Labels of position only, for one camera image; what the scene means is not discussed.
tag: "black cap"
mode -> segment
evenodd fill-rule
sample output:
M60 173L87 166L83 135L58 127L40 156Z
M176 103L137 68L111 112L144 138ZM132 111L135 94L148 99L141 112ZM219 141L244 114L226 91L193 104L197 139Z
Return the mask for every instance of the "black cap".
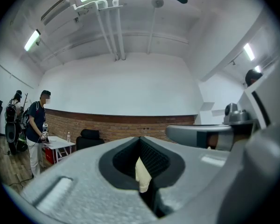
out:
M22 98L22 92L20 90L17 90L16 93L18 93L21 96L21 98Z
M51 96L51 92L50 91L42 91L41 95L49 95L49 96Z
M255 70L249 70L246 74L245 81L249 87L250 85L252 85L251 80L258 80L261 77L262 77L261 73L255 71Z

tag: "white pipe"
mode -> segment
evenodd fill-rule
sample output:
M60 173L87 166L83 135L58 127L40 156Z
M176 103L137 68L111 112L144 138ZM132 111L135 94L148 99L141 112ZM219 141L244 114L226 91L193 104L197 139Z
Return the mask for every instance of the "white pipe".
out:
M149 40L148 40L147 54L150 53L151 40L153 38L153 31L154 31L154 20L155 20L155 7L154 7L154 14L153 14L153 21L150 29Z
M95 1L94 2L95 6L96 6L96 11L95 12L96 12L96 15L97 15L97 18L98 18L99 26L101 27L101 31L103 33L103 37L104 37L104 39L106 41L106 44L107 44L107 47L109 49L109 52L110 52L110 54L113 55L112 49L110 47L109 41L108 41L106 33L105 33L105 29L104 29L104 25L102 23L101 15L100 15L100 13L98 11L98 4L104 3L104 1L106 1L106 0L99 0L99 1Z
M100 0L100 1L102 1L101 3L103 4L103 8L108 7L107 0ZM119 60L119 57L118 57L117 48L116 48L116 45L115 45L113 30L112 30L112 27L111 27L110 11L107 9L105 12L106 12L106 22L107 22L107 27L108 27L108 31L109 31L109 37L110 37L111 45L112 45L112 48L113 48L113 51L114 51L114 57L115 57L115 60L117 61L117 60Z
M113 6L117 7L119 5L119 0L113 0L112 1ZM117 34L118 34L118 42L119 42L119 48L120 48L120 54L121 54L121 59L125 60L126 55L123 47L123 39L122 39L122 31L121 31L121 24L120 24L120 11L119 8L116 9L116 27L117 27Z

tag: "water bottle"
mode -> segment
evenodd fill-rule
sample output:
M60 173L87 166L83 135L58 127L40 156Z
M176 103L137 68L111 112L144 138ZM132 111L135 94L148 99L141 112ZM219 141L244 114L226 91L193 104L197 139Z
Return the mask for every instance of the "water bottle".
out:
M70 143L70 133L67 133L67 141Z

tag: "white wall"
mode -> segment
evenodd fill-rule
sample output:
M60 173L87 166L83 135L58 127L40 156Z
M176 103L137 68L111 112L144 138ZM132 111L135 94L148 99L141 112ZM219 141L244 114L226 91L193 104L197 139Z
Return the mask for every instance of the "white wall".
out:
M203 24L196 26L191 34L200 34L190 45L192 50L185 57L191 73L197 79L207 80L221 70L238 54L226 63L221 63L228 54L244 40L263 9L261 0L215 0L205 8Z
M232 76L221 71L205 82L198 82L204 104L208 108L200 110L200 122L197 124L221 124L224 119L223 110L229 103L237 103L245 88Z
M48 70L38 93L51 91L49 109L132 116L198 114L202 97L178 57L128 53L75 60Z
M0 67L0 100L3 101L2 103L2 113L0 115L0 133L5 134L5 107L7 106L10 99L15 95L17 90L22 91L22 99L21 105L24 105L25 94L28 93L27 101L25 105L25 110L29 107L30 100L33 102L33 96L35 90L30 88L29 86L25 85L23 82L19 81L13 76L10 76L8 72Z
M5 133L4 108L9 100L17 90L21 90L23 97L28 93L28 101L33 101L43 75L24 50L26 42L15 34L11 26L13 12L9 11L0 23L0 100L3 101L0 133Z

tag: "white table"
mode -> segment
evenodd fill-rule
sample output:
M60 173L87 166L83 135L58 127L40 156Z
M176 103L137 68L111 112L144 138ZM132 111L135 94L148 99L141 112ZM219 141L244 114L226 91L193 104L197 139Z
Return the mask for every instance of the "white table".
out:
M50 143L49 144L44 143L44 145L53 151L54 163L55 163L54 151L56 153L56 162L59 162L61 159L69 156L71 154L71 147L73 145L76 145L74 143L69 143L68 141L63 140L57 136L49 136L48 139L49 139ZM70 153L68 153L66 151L66 149L65 149L66 147L70 147Z

